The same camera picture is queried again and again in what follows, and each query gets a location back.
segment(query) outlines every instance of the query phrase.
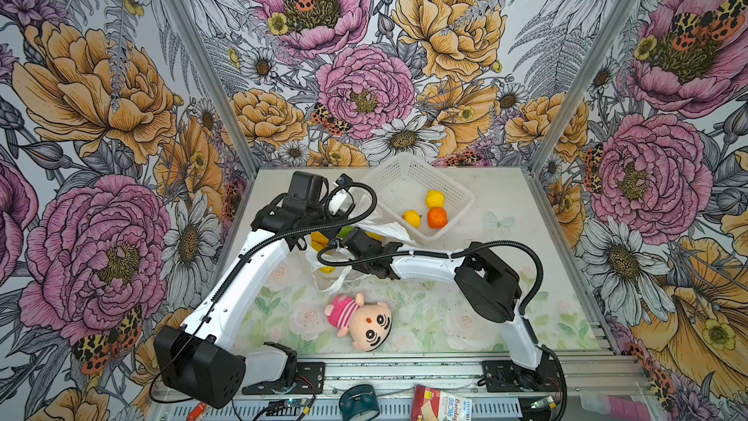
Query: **plush toy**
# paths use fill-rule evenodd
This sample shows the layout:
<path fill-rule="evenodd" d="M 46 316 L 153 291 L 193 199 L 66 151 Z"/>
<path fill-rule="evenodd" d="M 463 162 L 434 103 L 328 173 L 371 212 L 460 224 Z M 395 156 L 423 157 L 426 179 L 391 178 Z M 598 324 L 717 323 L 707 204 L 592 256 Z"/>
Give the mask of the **plush toy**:
<path fill-rule="evenodd" d="M 325 307 L 325 315 L 337 331 L 338 338 L 348 333 L 353 347 L 361 351 L 379 348 L 392 330 L 392 311 L 385 303 L 364 304 L 363 295 L 356 298 L 340 295 Z"/>

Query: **robotic arm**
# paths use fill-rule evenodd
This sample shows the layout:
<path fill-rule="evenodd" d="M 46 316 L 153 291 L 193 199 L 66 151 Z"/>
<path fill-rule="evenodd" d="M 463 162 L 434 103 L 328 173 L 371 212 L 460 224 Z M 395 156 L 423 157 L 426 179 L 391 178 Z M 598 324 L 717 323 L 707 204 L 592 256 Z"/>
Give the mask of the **robotic arm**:
<path fill-rule="evenodd" d="M 354 228 L 345 238 L 335 239 L 343 226 L 357 223 L 376 206 L 376 194 L 348 176 L 321 200 L 322 176 L 296 172 L 289 192 L 281 194 L 257 213 L 253 231 L 240 254 L 200 306 L 178 329 L 163 327 L 155 336 L 156 357 L 164 383 L 215 408 L 224 407 L 241 388 L 278 380 L 291 387 L 295 376 L 295 353 L 281 345 L 265 344 L 257 351 L 231 354 L 239 326 L 259 290 L 276 266 L 305 235 L 322 231 L 330 245 L 318 255 L 325 265 L 352 265 L 354 269 L 379 278 L 423 278 L 456 283 L 475 311 L 497 322 L 510 350 L 512 367 L 521 389 L 537 389 L 544 379 L 540 366 L 547 354 L 538 347 L 524 307 L 542 280 L 539 259 L 527 246 L 511 241 L 471 243 L 470 247 L 448 253 L 413 249 L 399 242 L 381 244 L 363 230 Z M 348 219 L 353 210 L 348 190 L 365 188 L 372 196 L 369 209 Z M 519 276 L 490 247 L 513 245 L 525 250 L 538 266 L 537 282 L 522 302 Z M 348 262 L 329 262 L 323 255 L 333 248 L 346 248 L 355 257 Z"/>

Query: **floral tablecloth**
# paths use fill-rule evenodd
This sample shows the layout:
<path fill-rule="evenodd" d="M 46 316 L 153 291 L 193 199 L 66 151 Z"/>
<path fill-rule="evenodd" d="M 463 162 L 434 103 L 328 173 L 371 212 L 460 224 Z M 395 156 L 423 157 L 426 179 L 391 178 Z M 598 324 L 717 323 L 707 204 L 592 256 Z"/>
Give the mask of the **floral tablecloth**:
<path fill-rule="evenodd" d="M 450 241 L 467 244 L 468 238 L 477 241 L 496 239 L 497 230 L 489 230 L 485 225 L 484 207 L 500 211 L 501 214 L 497 215 L 500 218 L 514 214 L 515 226 L 501 239 L 526 241 L 527 238 L 533 238 L 533 248 L 546 264 L 541 291 L 527 308 L 538 340 L 555 349 L 597 349 L 595 336 L 589 328 L 560 259 L 557 258 L 550 236 L 547 243 L 545 242 L 543 234 L 547 235 L 547 231 L 542 226 L 531 194 L 519 189 L 523 184 L 526 189 L 521 172 L 516 170 L 516 173 L 501 175 L 504 178 L 509 176 L 510 179 L 475 179 L 477 176 L 490 175 L 488 171 L 492 170 L 472 170 L 472 179 L 459 179 L 466 175 L 464 171 L 457 170 L 454 176 L 476 195 L 476 208 L 461 221 L 461 232 L 452 235 L 458 237 L 447 240 L 446 246 L 453 247 Z M 485 174 L 474 173 L 475 171 L 485 171 Z M 323 171 L 327 172 L 330 172 L 328 175 L 331 179 L 335 179 L 338 173 L 337 170 Z M 270 200 L 277 195 L 274 186 L 286 181 L 276 179 L 277 174 L 273 179 L 263 179 L 263 174 L 267 172 L 260 171 L 260 177 L 252 192 L 250 203 L 254 210 L 258 205 L 263 205 L 261 202 L 267 202 L 265 196 Z M 290 173 L 281 175 L 290 179 Z M 506 188 L 512 190 L 511 199 L 503 199 L 495 194 L 497 182 L 508 183 Z M 441 244 L 434 243 L 428 247 L 443 248 Z M 519 253 L 518 258 L 513 258 L 511 253 L 504 255 L 502 250 L 502 257 L 519 272 L 520 286 L 524 294 L 533 284 L 536 272 L 530 265 L 530 260 L 521 254 Z M 324 314 L 325 306 L 332 302 L 335 295 L 352 296 L 357 292 L 363 293 L 366 302 L 385 302 L 393 310 L 393 330 L 385 343 L 376 350 L 377 353 L 504 350 L 499 326 L 476 314 L 454 285 L 421 279 L 389 280 L 359 276 L 344 283 L 341 291 L 334 295 L 318 290 L 326 288 L 331 282 L 330 276 L 322 272 L 310 272 L 304 253 L 291 253 L 268 279 L 245 316 L 236 339 L 236 350 L 257 347 L 265 341 L 276 341 L 302 354 L 357 352 L 351 345 L 350 337 L 336 337 L 336 329 L 328 323 Z"/>

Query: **doll face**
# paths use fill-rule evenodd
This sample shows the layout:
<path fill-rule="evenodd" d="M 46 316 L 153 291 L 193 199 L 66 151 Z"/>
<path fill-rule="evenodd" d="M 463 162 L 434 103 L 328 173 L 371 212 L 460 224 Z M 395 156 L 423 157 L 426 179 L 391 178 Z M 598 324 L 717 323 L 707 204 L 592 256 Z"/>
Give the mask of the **doll face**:
<path fill-rule="evenodd" d="M 361 307 L 348 323 L 353 346 L 361 351 L 373 351 L 392 330 L 392 312 L 387 304 L 370 304 Z"/>

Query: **orange flower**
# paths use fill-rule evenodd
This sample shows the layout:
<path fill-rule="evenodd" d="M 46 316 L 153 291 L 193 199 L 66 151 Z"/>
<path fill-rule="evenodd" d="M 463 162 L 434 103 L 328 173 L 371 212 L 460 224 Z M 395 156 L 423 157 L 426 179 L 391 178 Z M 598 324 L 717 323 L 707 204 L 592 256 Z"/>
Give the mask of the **orange flower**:
<path fill-rule="evenodd" d="M 561 101 L 565 95 L 566 92 L 561 92 L 550 98 L 541 96 L 529 100 L 527 104 L 522 104 L 519 108 L 522 117 L 514 117 L 506 123 L 506 141 L 529 145 L 535 140 L 543 140 L 550 123 L 553 122 L 556 113 L 561 108 Z M 582 101 L 556 143 L 555 152 L 567 163 L 574 161 L 587 143 L 588 116 L 589 103 Z"/>
<path fill-rule="evenodd" d="M 46 407 L 26 421 L 106 421 L 109 419 L 109 395 L 90 389 L 83 394 L 78 389 L 65 389 Z"/>
<path fill-rule="evenodd" d="M 354 145 L 331 138 L 327 143 L 320 140 L 319 153 L 310 151 L 307 166 L 369 166 L 369 162 Z"/>
<path fill-rule="evenodd" d="M 571 181 L 561 184 L 561 179 L 551 186 L 548 201 L 554 209 L 556 220 L 566 240 L 572 246 L 577 245 L 584 227 L 584 205 L 582 203 L 582 186 Z"/>
<path fill-rule="evenodd" d="M 468 14 L 481 0 L 397 0 L 392 19 L 407 36 L 405 43 L 421 42 L 425 48 L 424 74 L 470 81 L 480 75 L 481 67 L 496 61 L 506 15 L 501 7 L 472 18 L 465 23 L 455 21 Z"/>
<path fill-rule="evenodd" d="M 304 112 L 277 93 L 251 89 L 235 94 L 229 104 L 250 145 L 260 140 L 280 148 L 285 142 L 301 140 L 307 135 Z M 221 129 L 221 137 L 233 146 L 226 126 Z"/>
<path fill-rule="evenodd" d="M 481 88 L 480 83 L 469 84 L 447 77 L 439 83 L 429 83 L 417 96 L 427 108 L 441 110 L 432 126 L 444 126 L 444 137 L 439 157 L 461 152 L 491 127 L 491 108 L 498 87 Z"/>
<path fill-rule="evenodd" d="M 219 218 L 223 216 L 224 185 L 218 152 L 208 142 L 210 132 L 201 127 L 197 117 L 190 117 L 180 132 L 179 143 L 171 140 L 159 153 L 153 167 L 155 191 L 167 200 L 186 194 L 190 200 L 202 191 L 208 205 Z"/>
<path fill-rule="evenodd" d="M 673 256 L 676 282 L 662 289 L 676 313 L 667 322 L 631 327 L 654 358 L 691 380 L 714 372 L 711 391 L 732 398 L 748 387 L 748 270 L 714 239 L 681 237 Z"/>
<path fill-rule="evenodd" d="M 101 30 L 80 31 L 48 21 L 26 27 L 29 44 L 46 67 L 16 63 L 13 88 L 28 107 L 28 115 L 41 127 L 42 140 L 84 140 L 80 156 L 96 152 L 107 137 L 119 140 L 145 164 L 159 144 L 176 134 L 173 95 L 145 49 L 128 43 L 127 73 L 120 90 L 119 109 L 111 106 L 112 93 L 107 42 Z"/>
<path fill-rule="evenodd" d="M 153 383 L 153 379 L 155 379 L 156 375 L 159 373 L 159 361 L 155 358 L 153 339 L 163 327 L 169 326 L 178 328 L 182 322 L 184 322 L 184 319 L 186 319 L 190 314 L 192 314 L 192 309 L 184 308 L 166 314 L 166 316 L 161 319 L 161 322 L 155 325 L 153 335 L 138 346 L 138 350 L 136 351 L 136 361 L 138 361 L 142 367 L 130 374 L 130 380 L 135 382 L 137 385 L 142 385 L 143 389 L 132 401 L 132 405 L 139 407 L 146 418 L 150 412 L 148 391 L 150 390 L 150 385 Z"/>

